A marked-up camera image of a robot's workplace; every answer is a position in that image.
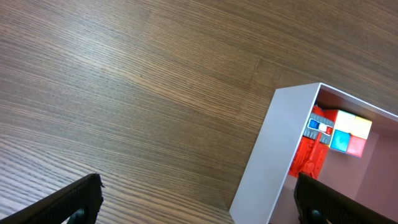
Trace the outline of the red toy fire truck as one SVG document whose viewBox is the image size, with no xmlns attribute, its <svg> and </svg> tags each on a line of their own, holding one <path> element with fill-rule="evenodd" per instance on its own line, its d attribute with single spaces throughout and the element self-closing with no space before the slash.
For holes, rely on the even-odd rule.
<svg viewBox="0 0 398 224">
<path fill-rule="evenodd" d="M 331 143 L 334 122 L 327 119 L 323 110 L 314 105 L 305 124 L 288 175 L 298 177 L 299 173 L 318 179 Z"/>
</svg>

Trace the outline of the colourful puzzle cube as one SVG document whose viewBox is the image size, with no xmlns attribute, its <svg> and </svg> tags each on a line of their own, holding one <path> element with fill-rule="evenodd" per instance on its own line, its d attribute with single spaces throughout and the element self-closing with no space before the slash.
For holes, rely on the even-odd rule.
<svg viewBox="0 0 398 224">
<path fill-rule="evenodd" d="M 323 113 L 334 124 L 329 148 L 361 158 L 373 122 L 343 110 L 325 110 Z"/>
</svg>

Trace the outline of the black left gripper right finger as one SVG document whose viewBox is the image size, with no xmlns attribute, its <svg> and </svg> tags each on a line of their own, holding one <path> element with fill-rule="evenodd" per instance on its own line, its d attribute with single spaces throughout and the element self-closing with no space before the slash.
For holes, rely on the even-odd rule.
<svg viewBox="0 0 398 224">
<path fill-rule="evenodd" d="M 294 200 L 300 223 L 397 224 L 306 174 L 298 176 Z"/>
</svg>

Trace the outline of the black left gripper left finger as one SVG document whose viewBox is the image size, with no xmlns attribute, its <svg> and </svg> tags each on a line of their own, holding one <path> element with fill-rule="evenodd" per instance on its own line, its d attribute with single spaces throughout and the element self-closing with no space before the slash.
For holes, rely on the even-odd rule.
<svg viewBox="0 0 398 224">
<path fill-rule="evenodd" d="M 88 174 L 25 209 L 1 220 L 2 224 L 94 224 L 104 198 L 99 174 Z"/>
</svg>

